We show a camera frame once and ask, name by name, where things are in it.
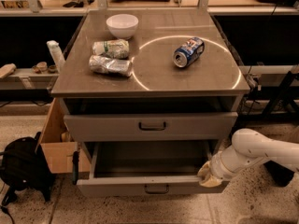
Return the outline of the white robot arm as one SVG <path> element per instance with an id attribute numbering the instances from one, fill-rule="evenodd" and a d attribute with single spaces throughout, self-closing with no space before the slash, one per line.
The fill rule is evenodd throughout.
<path id="1" fill-rule="evenodd" d="M 239 172 L 273 161 L 295 173 L 299 169 L 299 144 L 268 138 L 252 129 L 237 130 L 232 144 L 213 155 L 198 171 L 199 184 L 214 188 Z"/>

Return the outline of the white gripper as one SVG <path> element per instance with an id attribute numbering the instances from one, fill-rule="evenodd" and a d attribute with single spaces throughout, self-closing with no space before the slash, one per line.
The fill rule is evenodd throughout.
<path id="1" fill-rule="evenodd" d="M 229 181 L 239 172 L 239 159 L 234 150 L 224 150 L 207 161 L 198 171 L 199 184 L 205 188 L 218 187 L 222 181 Z"/>

